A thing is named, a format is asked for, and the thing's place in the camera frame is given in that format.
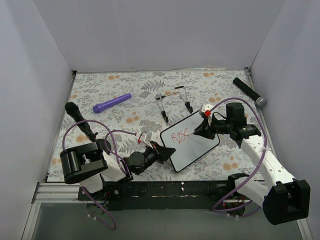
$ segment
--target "white backdrop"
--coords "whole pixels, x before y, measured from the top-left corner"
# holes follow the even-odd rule
[[[250,67],[284,0],[33,0],[72,70]]]
[[[252,66],[279,161],[311,186],[309,217],[320,239],[320,2],[287,0]]]
[[[0,239],[21,239],[71,70],[32,0],[0,1]]]

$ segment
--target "handheld microphone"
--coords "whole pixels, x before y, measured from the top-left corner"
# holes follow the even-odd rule
[[[248,85],[246,85],[239,78],[235,78],[233,83],[240,88],[245,94],[247,94],[252,100],[256,102],[259,107],[264,107],[267,104],[267,99],[260,96],[258,93],[253,91]]]
[[[80,113],[79,107],[76,104],[74,104],[72,101],[67,102],[64,105],[64,109],[66,110],[66,113],[70,117],[72,117],[76,123],[85,120],[84,117]],[[92,130],[90,129],[89,123],[87,123],[87,122],[81,123],[78,125],[78,127],[88,137],[88,139],[90,139],[91,142],[96,141],[96,135],[98,133],[92,132]]]

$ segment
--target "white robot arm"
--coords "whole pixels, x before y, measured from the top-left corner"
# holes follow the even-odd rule
[[[309,184],[305,180],[297,180],[269,149],[265,149],[260,131],[256,126],[247,124],[243,105],[228,103],[223,120],[215,118],[215,113],[211,112],[213,107],[210,104],[201,107],[199,114],[204,120],[193,134],[208,139],[213,139],[216,134],[229,134],[258,167],[266,183],[262,185],[250,179],[237,192],[257,203],[274,225],[306,218],[309,213]],[[265,156],[259,165],[263,150],[266,151]],[[232,182],[231,188],[235,189],[247,178],[247,174],[237,173],[229,176],[228,180]]]

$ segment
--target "metal stand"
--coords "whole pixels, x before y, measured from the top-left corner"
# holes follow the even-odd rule
[[[181,93],[179,91],[175,91],[175,92],[171,92],[167,95],[165,94],[162,94],[163,92],[167,92],[167,91],[171,91],[171,90],[177,90],[177,89],[183,89],[184,90],[184,96],[185,98],[181,95]],[[161,114],[165,120],[166,123],[169,122],[169,118],[166,114],[166,111],[165,111],[165,108],[164,108],[164,104],[163,104],[163,99],[165,97],[168,97],[170,95],[173,95],[173,94],[179,94],[180,98],[182,99],[182,101],[184,102],[184,105],[186,106],[186,108],[188,109],[189,113],[192,114],[192,112],[194,111],[192,106],[190,106],[190,102],[188,100],[188,96],[187,96],[187,91],[185,89],[185,86],[177,86],[175,88],[172,88],[172,89],[167,89],[167,90],[164,90],[164,91],[159,91],[159,93],[157,94],[156,98],[155,98],[155,102],[156,104],[158,105],[160,111],[161,111]]]

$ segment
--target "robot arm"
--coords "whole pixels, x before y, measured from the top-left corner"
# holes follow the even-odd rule
[[[145,145],[145,152],[133,152],[129,157],[124,157],[129,172],[123,173],[117,161],[109,156],[111,149],[104,139],[72,148],[60,153],[64,181],[66,184],[79,183],[88,192],[94,194],[104,188],[104,182],[128,182],[133,179],[131,173],[139,175],[154,162],[163,164],[176,151],[175,148],[160,146],[151,141],[151,132],[142,132],[138,143]]]
[[[264,139],[256,126],[247,124],[244,107],[239,102],[226,105],[226,117],[217,120],[210,104],[204,104],[199,113],[203,122],[194,130],[195,135],[214,139],[216,134],[229,134],[231,139],[259,167],[265,185],[250,179],[237,192],[245,195],[260,207],[270,223],[276,225],[293,220],[306,218],[309,213],[310,186],[305,180],[297,180],[289,173],[273,155],[266,149],[262,164],[258,166]],[[229,187],[238,187],[248,177],[245,173],[229,176]]]

